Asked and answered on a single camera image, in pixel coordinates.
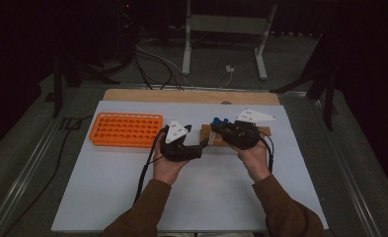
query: cable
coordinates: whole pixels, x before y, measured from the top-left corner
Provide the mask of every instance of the cable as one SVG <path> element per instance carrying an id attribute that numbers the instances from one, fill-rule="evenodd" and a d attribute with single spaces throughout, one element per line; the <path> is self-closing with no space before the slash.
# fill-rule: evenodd
<path id="1" fill-rule="evenodd" d="M 177 81 L 177 79 L 176 79 L 176 76 L 175 76 L 175 74 L 173 73 L 172 69 L 169 67 L 169 65 L 168 65 L 166 62 L 168 62 L 168 63 L 172 64 L 173 66 L 175 66 L 175 67 L 182 73 L 182 70 L 181 70 L 177 65 L 175 65 L 175 63 L 173 63 L 172 61 L 170 61 L 170 60 L 168 60 L 168 59 L 166 59 L 166 58 L 164 58 L 164 57 L 160 57 L 160 56 L 155 55 L 155 54 L 153 54 L 153 53 L 147 52 L 147 51 L 143 50 L 141 47 L 139 47 L 138 45 L 136 45 L 135 47 L 136 47 L 136 52 L 144 53 L 144 54 L 146 54 L 146 55 L 152 56 L 152 57 L 154 57 L 154 58 L 160 60 L 160 62 L 161 62 L 164 66 L 166 66 L 166 68 L 168 69 L 169 74 L 170 74 L 170 77 L 171 77 L 172 79 L 174 79 L 176 88 L 177 88 L 178 90 L 184 91 L 184 89 L 182 88 L 182 86 L 178 83 L 178 81 Z M 163 86 L 162 86 L 161 89 L 163 89 L 164 86 L 166 86 L 166 84 L 170 82 L 170 80 L 168 80 L 165 84 L 163 84 Z"/>
<path id="2" fill-rule="evenodd" d="M 51 177 L 49 178 L 48 182 L 45 184 L 45 186 L 42 188 L 42 190 L 38 193 L 38 195 L 34 198 L 34 200 L 31 202 L 30 205 L 28 205 L 28 207 L 16 218 L 16 220 L 10 225 L 10 227 L 5 231 L 5 233 L 3 234 L 3 237 L 7 236 L 9 234 L 9 232 L 13 229 L 13 227 L 15 227 L 15 225 L 22 219 L 22 217 L 24 217 L 24 215 L 34 206 L 34 204 L 37 202 L 37 200 L 43 195 L 43 193 L 45 192 L 45 190 L 49 187 L 49 185 L 51 184 L 52 180 L 54 179 L 55 175 L 57 174 L 58 172 L 58 169 L 59 169 L 59 166 L 60 166 L 60 163 L 61 163 L 61 158 L 62 158 L 62 153 L 63 153 L 63 150 L 64 150 L 64 146 L 65 146 L 65 142 L 67 140 L 67 137 L 70 135 L 70 132 L 73 130 L 74 127 L 79 127 L 80 124 L 85 120 L 85 119 L 89 119 L 89 118 L 92 118 L 93 116 L 87 116 L 87 117 L 84 117 L 84 118 L 71 118 L 71 119 L 77 119 L 77 121 L 71 125 L 71 127 L 67 130 L 67 133 L 65 134 L 64 136 L 64 139 L 61 143 L 61 148 L 60 148 L 60 152 L 58 154 L 58 158 L 57 158 L 57 163 L 55 165 L 55 169 L 54 169 L 54 172 L 52 173 Z"/>
<path id="3" fill-rule="evenodd" d="M 264 145 L 267 147 L 268 153 L 269 153 L 269 155 L 270 155 L 270 159 L 269 159 L 269 162 L 268 162 L 268 166 L 269 166 L 270 172 L 272 172 L 273 155 L 274 155 L 273 141 L 272 141 L 271 137 L 268 136 L 266 133 L 264 133 L 264 132 L 261 131 L 261 134 L 263 134 L 265 137 L 267 137 L 267 138 L 270 140 L 271 145 L 272 145 L 272 148 L 270 148 L 269 145 L 268 145 L 268 143 L 265 141 L 265 139 L 264 139 L 263 137 L 261 137 L 261 142 L 263 142 Z"/>
<path id="4" fill-rule="evenodd" d="M 147 42 L 154 41 L 154 40 L 159 40 L 159 39 L 158 38 L 146 39 L 145 41 L 139 41 L 138 44 L 145 44 Z"/>
<path id="5" fill-rule="evenodd" d="M 118 66 L 101 70 L 101 72 L 108 76 L 113 76 L 123 71 L 126 67 L 128 67 L 128 65 L 129 65 L 129 61 L 124 61 L 124 62 L 121 62 L 120 65 Z"/>
<path id="6" fill-rule="evenodd" d="M 136 53 L 142 53 L 142 54 L 145 54 L 145 55 L 148 55 L 148 56 L 152 57 L 152 58 L 149 58 L 149 57 L 144 57 L 144 56 L 140 56 L 140 55 L 139 55 L 140 57 L 143 57 L 143 58 L 146 58 L 146 59 L 153 60 L 153 61 L 156 61 L 156 62 L 161 63 L 161 64 L 164 65 L 164 66 L 167 68 L 167 70 L 169 71 L 169 79 L 168 79 L 165 83 L 163 83 L 163 85 L 162 85 L 162 87 L 160 88 L 160 90 L 163 90 L 164 87 L 172 81 L 172 79 L 174 80 L 175 87 L 176 87 L 178 90 L 184 90 L 184 89 L 182 88 L 182 86 L 178 83 L 178 81 L 177 81 L 177 79 L 176 79 L 176 77 L 175 77 L 175 74 L 173 73 L 173 71 L 172 71 L 172 69 L 169 67 L 169 65 L 166 63 L 166 61 L 164 60 L 164 58 L 159 57 L 159 56 L 157 56 L 157 55 L 154 55 L 154 54 L 152 54 L 152 53 L 146 52 L 146 51 L 142 50 L 139 46 L 136 47 L 136 50 L 135 50 L 135 51 L 136 51 Z"/>
<path id="7" fill-rule="evenodd" d="M 330 233 L 332 233 L 333 236 L 338 237 L 338 236 L 336 235 L 336 233 L 333 231 L 332 228 L 329 228 L 329 231 L 330 231 Z"/>
<path id="8" fill-rule="evenodd" d="M 135 52 L 134 52 L 134 57 L 133 58 L 134 58 L 134 64 L 138 68 L 138 71 L 140 72 L 141 77 L 144 80 L 144 83 L 145 83 L 146 87 L 150 88 L 150 90 L 153 90 L 153 88 L 151 87 L 150 83 L 147 81 L 147 78 L 149 78 L 149 77 L 145 74 L 145 71 L 141 68 L 140 63 L 138 61 L 137 54 Z"/>
<path id="9" fill-rule="evenodd" d="M 164 131 L 165 131 L 165 128 L 166 127 L 163 127 L 162 129 L 159 130 L 159 132 L 157 133 L 156 137 L 154 138 L 154 141 L 153 141 L 153 145 L 151 146 L 151 150 L 150 150 L 150 154 L 148 155 L 148 158 L 147 158 L 147 161 L 145 162 L 145 165 L 144 167 L 142 168 L 142 171 L 141 171 L 141 174 L 140 174 L 140 178 L 138 180 L 138 187 L 137 187 L 137 193 L 135 195 L 135 199 L 134 199 L 134 202 L 135 203 L 138 198 L 140 197 L 141 195 L 141 190 L 142 190 L 142 186 L 144 184 L 144 177 L 145 177 L 145 173 L 147 173 L 147 170 L 148 170 L 148 166 L 157 161 L 158 159 L 161 159 L 163 158 L 164 156 L 161 156 L 153 161 L 151 161 L 151 157 L 153 155 L 153 151 L 154 151 L 154 148 L 156 147 L 156 142 L 157 142 L 157 139 L 159 138 L 160 134 L 162 134 Z"/>
<path id="10" fill-rule="evenodd" d="M 231 82 L 231 79 L 233 79 L 233 72 L 230 72 L 230 79 L 228 79 L 228 82 L 224 84 L 224 86 L 221 86 L 221 87 L 218 87 L 218 89 L 220 88 L 224 88 L 225 86 L 227 86 L 228 84 L 230 84 Z"/>

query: metal stand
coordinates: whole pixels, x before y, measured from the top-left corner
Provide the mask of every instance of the metal stand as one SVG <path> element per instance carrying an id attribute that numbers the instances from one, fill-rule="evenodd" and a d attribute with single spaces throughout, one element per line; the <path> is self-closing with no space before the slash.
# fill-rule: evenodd
<path id="1" fill-rule="evenodd" d="M 262 35 L 261 44 L 255 48 L 254 54 L 259 70 L 259 77 L 262 80 L 268 78 L 265 69 L 262 53 L 267 43 L 271 31 L 272 20 L 276 11 L 276 5 L 272 5 L 267 18 L 243 18 L 226 16 L 197 15 L 191 13 L 191 0 L 187 0 L 187 25 L 184 62 L 182 73 L 190 74 L 191 67 L 191 31 L 222 32 L 222 33 L 240 33 L 251 35 Z"/>

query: metal frame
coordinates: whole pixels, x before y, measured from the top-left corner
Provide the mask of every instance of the metal frame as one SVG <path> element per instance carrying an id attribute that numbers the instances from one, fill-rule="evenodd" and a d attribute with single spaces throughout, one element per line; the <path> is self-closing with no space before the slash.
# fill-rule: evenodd
<path id="1" fill-rule="evenodd" d="M 46 150 L 48 149 L 54 133 L 58 130 L 63 115 L 67 112 L 71 102 L 73 102 L 75 96 L 77 95 L 77 89 L 70 88 L 68 90 L 69 92 L 67 93 L 63 109 L 59 111 L 57 117 L 53 118 L 49 122 L 49 125 L 40 138 L 33 154 L 30 156 L 28 162 L 25 164 L 22 171 L 9 189 L 9 192 L 6 194 L 5 198 L 0 204 L 0 236 L 3 236 L 3 232 L 5 231 L 7 224 L 12 217 L 12 214 L 16 209 L 16 206 L 21 200 L 24 192 L 27 190 L 28 184 L 39 167 L 39 163 L 42 160 Z"/>
<path id="2" fill-rule="evenodd" d="M 353 203 L 354 209 L 356 210 L 357 215 L 359 216 L 360 223 L 363 226 L 363 229 L 365 230 L 366 236 L 369 237 L 381 237 L 382 234 L 375 222 L 375 219 L 372 216 L 371 211 L 369 210 L 368 204 L 366 203 L 365 198 L 363 197 L 362 192 L 360 191 L 359 187 L 357 186 L 356 180 L 353 177 L 352 171 L 348 165 L 347 157 L 345 154 L 341 151 L 340 145 L 338 141 L 335 139 L 335 137 L 330 134 L 330 131 L 328 128 L 323 125 L 323 106 L 321 105 L 320 101 L 314 101 L 312 104 L 314 113 L 317 115 L 317 119 L 319 120 L 319 124 L 321 126 L 321 129 L 324 132 L 324 135 L 330 145 L 333 148 L 333 151 L 335 152 L 336 162 L 339 167 L 339 172 L 341 173 L 342 179 L 344 180 L 344 184 L 346 188 L 348 189 L 350 199 Z"/>
<path id="3" fill-rule="evenodd" d="M 266 80 L 268 74 L 262 54 L 271 31 L 276 7 L 277 5 L 272 5 L 267 18 L 209 16 L 192 14 L 191 0 L 187 0 L 186 40 L 182 73 L 187 76 L 191 71 L 191 31 L 241 33 L 262 36 L 261 43 L 255 48 L 254 55 L 259 70 L 259 78 Z"/>

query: dark background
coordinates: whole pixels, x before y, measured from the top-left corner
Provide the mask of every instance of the dark background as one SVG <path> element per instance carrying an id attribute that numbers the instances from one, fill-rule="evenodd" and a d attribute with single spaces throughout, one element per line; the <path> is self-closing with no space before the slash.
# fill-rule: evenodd
<path id="1" fill-rule="evenodd" d="M 102 58 L 113 55 L 105 43 L 122 37 L 128 45 L 119 56 L 128 59 L 130 38 L 111 35 L 127 24 L 131 25 L 130 34 L 142 27 L 144 34 L 168 39 L 169 26 L 177 28 L 185 23 L 186 3 L 160 2 L 0 1 L 0 139 L 39 96 L 39 81 L 52 73 L 54 54 L 61 58 L 72 54 L 83 63 L 102 65 Z M 130 7 L 121 12 L 131 21 L 122 19 L 118 24 L 116 6 L 126 3 Z M 216 4 L 197 1 L 193 11 L 210 11 Z M 223 4 L 218 6 L 220 13 L 233 11 Z M 257 7 L 237 9 L 239 16 L 261 13 Z M 336 68 L 336 88 L 344 92 L 388 177 L 388 1 L 284 0 L 279 2 L 272 33 L 320 38 L 304 74 L 322 65 Z M 80 83 L 76 77 L 66 79 L 71 86 Z"/>

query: hand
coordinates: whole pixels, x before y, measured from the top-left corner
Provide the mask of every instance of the hand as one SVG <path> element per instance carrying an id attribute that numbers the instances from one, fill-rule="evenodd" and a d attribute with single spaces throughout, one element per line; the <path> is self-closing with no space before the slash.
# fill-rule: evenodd
<path id="1" fill-rule="evenodd" d="M 255 147 L 246 150 L 234 146 L 231 148 L 237 151 L 237 157 L 243 162 L 250 178 L 255 183 L 271 175 L 268 168 L 267 148 L 261 141 Z"/>
<path id="2" fill-rule="evenodd" d="M 165 133 L 160 134 L 154 149 L 153 160 L 156 161 L 153 162 L 153 179 L 163 181 L 172 186 L 178 178 L 179 172 L 189 161 L 173 162 L 163 157 L 162 153 L 160 153 L 160 142 L 165 136 Z"/>

